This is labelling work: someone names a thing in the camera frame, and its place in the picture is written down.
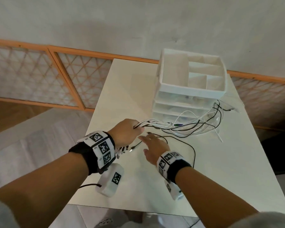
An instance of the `person's left hand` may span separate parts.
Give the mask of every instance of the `person's left hand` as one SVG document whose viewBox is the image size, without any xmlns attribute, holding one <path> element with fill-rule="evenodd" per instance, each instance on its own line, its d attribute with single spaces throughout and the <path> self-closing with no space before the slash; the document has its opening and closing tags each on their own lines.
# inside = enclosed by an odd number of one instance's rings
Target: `person's left hand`
<svg viewBox="0 0 285 228">
<path fill-rule="evenodd" d="M 144 131 L 143 127 L 133 129 L 138 123 L 137 120 L 125 119 L 108 131 L 115 142 L 115 148 L 130 145 Z"/>
</svg>

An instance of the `storage organizer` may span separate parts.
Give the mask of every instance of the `storage organizer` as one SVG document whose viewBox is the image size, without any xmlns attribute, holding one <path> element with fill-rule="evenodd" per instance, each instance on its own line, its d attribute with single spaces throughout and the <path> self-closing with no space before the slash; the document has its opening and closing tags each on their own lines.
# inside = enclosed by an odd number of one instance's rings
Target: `storage organizer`
<svg viewBox="0 0 285 228">
<path fill-rule="evenodd" d="M 163 49 L 157 69 L 152 116 L 165 122 L 194 121 L 226 92 L 227 71 L 220 57 Z"/>
</svg>

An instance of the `hand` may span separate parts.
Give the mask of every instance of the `hand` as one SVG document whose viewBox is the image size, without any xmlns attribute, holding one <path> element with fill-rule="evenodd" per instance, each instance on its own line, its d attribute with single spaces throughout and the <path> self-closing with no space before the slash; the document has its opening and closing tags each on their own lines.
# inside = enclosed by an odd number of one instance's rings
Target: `hand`
<svg viewBox="0 0 285 228">
<path fill-rule="evenodd" d="M 143 127 L 133 129 L 138 123 L 137 120 L 125 119 L 108 131 L 115 142 L 115 148 L 130 145 L 144 131 Z"/>
<path fill-rule="evenodd" d="M 147 136 L 139 136 L 138 138 L 148 146 L 148 149 L 144 149 L 143 151 L 147 161 L 155 166 L 159 157 L 166 151 L 170 151 L 168 144 L 155 137 L 152 133 Z"/>
</svg>

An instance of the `table top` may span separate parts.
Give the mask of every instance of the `table top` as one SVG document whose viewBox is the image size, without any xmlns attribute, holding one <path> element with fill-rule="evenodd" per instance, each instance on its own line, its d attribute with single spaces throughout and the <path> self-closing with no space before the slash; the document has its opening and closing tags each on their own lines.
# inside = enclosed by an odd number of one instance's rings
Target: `table top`
<svg viewBox="0 0 285 228">
<path fill-rule="evenodd" d="M 108 131 L 125 118 L 143 121 L 150 118 L 156 64 L 114 59 L 104 84 L 87 134 L 95 130 Z M 195 169 L 238 195 L 258 211 L 285 213 L 285 197 L 262 149 L 254 128 L 230 77 L 227 95 L 222 100 L 237 107 L 225 112 L 220 124 L 220 137 L 215 132 L 185 138 L 196 151 Z M 160 131 L 147 131 L 163 135 Z M 192 149 L 173 138 L 167 138 L 171 150 L 192 161 Z M 144 157 L 145 144 L 131 153 L 122 154 L 115 162 L 125 174 L 116 194 L 107 198 L 94 186 L 79 189 L 70 204 L 114 209 L 136 210 L 163 214 L 196 216 L 184 198 L 175 202 L 164 184 L 163 177 Z M 83 184 L 97 183 L 99 174 L 92 174 Z"/>
</svg>

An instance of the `forearm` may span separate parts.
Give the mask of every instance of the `forearm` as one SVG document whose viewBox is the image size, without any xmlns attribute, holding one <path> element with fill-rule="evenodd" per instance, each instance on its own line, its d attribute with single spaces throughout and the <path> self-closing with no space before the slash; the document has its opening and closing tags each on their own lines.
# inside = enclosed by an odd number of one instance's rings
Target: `forearm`
<svg viewBox="0 0 285 228">
<path fill-rule="evenodd" d="M 258 212 L 243 199 L 191 167 L 179 170 L 175 182 L 206 228 L 225 228 Z"/>
<path fill-rule="evenodd" d="M 0 188 L 0 201 L 23 227 L 48 227 L 88 176 L 81 154 L 57 160 Z"/>
</svg>

